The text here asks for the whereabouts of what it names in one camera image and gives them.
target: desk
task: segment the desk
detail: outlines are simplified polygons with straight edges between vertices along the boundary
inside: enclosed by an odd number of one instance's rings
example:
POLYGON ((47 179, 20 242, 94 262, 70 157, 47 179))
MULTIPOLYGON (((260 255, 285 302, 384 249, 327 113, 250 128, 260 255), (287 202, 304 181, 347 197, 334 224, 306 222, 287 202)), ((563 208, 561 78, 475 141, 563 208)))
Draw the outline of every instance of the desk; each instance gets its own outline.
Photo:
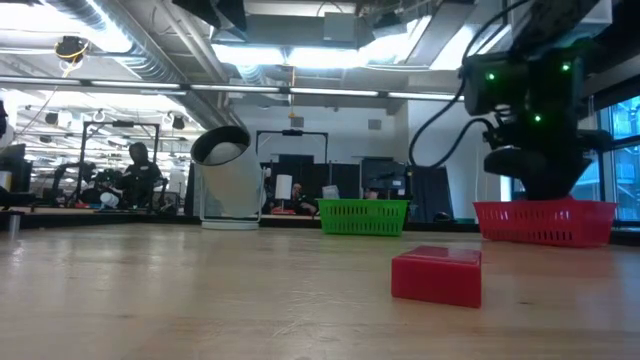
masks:
POLYGON ((0 241, 14 359, 640 358, 640 251, 127 224, 0 241), (393 299, 391 258, 483 248, 480 310, 393 299))

